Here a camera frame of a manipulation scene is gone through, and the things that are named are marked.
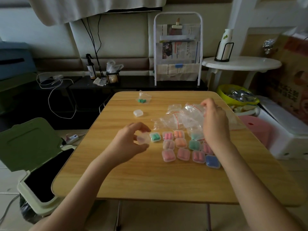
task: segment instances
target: forearm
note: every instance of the forearm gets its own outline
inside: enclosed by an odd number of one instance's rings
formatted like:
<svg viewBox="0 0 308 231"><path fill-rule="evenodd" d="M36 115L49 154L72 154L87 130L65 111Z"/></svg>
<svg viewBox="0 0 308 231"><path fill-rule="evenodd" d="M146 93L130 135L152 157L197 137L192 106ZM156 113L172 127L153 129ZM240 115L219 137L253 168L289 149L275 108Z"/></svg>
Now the forearm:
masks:
<svg viewBox="0 0 308 231"><path fill-rule="evenodd" d="M83 230L97 193L113 165L104 155L96 158L57 209L44 221L40 231Z"/></svg>
<svg viewBox="0 0 308 231"><path fill-rule="evenodd" d="M227 173L252 230L302 230L231 142L220 145L214 152Z"/></svg>

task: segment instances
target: plastic stool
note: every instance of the plastic stool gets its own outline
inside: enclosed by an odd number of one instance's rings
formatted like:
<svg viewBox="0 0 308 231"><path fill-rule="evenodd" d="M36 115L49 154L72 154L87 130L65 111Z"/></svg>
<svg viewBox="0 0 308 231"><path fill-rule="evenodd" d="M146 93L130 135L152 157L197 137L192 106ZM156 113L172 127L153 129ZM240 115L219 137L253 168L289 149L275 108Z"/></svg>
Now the plastic stool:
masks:
<svg viewBox="0 0 308 231"><path fill-rule="evenodd" d="M247 126L247 128L260 140L265 147L267 147L268 140L270 138L270 133L272 131L272 126L268 122L256 118L253 116L239 116L241 121Z"/></svg>

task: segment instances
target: tile floor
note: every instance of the tile floor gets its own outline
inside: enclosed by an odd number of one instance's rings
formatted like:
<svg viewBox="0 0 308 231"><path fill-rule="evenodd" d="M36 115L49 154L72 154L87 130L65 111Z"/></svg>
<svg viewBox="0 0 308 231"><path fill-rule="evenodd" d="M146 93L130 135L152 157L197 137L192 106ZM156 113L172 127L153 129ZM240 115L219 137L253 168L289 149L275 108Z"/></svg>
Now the tile floor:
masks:
<svg viewBox="0 0 308 231"><path fill-rule="evenodd" d="M60 130L59 136L83 134L87 130ZM298 184L308 193L308 161L280 161ZM0 216L10 201L17 195L17 179L24 171L10 172L0 162ZM117 216L118 201L104 201L86 224L89 231L113 231ZM308 227L308 202L298 208L288 208ZM213 231L241 230L246 221L238 205L211 205ZM122 231L156 230L206 230L206 206L202 204L124 201ZM32 226L25 221L19 210L19 198L10 206L0 225L0 231L27 231Z"/></svg>

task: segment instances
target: white plastic table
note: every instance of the white plastic table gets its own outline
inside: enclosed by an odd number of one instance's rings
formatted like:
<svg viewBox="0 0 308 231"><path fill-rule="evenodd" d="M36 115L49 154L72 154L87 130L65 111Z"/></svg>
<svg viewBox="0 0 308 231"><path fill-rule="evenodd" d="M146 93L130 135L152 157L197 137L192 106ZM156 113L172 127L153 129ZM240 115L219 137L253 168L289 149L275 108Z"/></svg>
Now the white plastic table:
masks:
<svg viewBox="0 0 308 231"><path fill-rule="evenodd" d="M208 85L210 84L212 73L215 74L213 91L216 91L222 70L250 71L243 85L244 88L249 89L252 78L257 72L265 73L269 69L281 67L282 64L280 61L271 58L231 56L229 62L216 62L214 61L214 57L205 58L202 61L202 65L210 68L207 75Z"/></svg>

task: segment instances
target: hand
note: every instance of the hand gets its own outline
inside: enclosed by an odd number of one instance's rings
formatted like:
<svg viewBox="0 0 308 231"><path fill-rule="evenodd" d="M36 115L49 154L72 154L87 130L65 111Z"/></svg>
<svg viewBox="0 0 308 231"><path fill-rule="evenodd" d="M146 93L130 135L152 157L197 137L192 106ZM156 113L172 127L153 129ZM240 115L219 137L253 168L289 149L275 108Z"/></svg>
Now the hand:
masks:
<svg viewBox="0 0 308 231"><path fill-rule="evenodd" d="M206 107L203 115L203 134L209 146L215 150L219 145L231 142L226 112L218 107L212 98L202 101L201 105Z"/></svg>
<svg viewBox="0 0 308 231"><path fill-rule="evenodd" d="M107 158L114 167L132 159L138 153L142 153L149 147L144 143L138 145L136 131L151 132L150 128L142 122L131 123L118 131L117 135L102 152L102 157Z"/></svg>

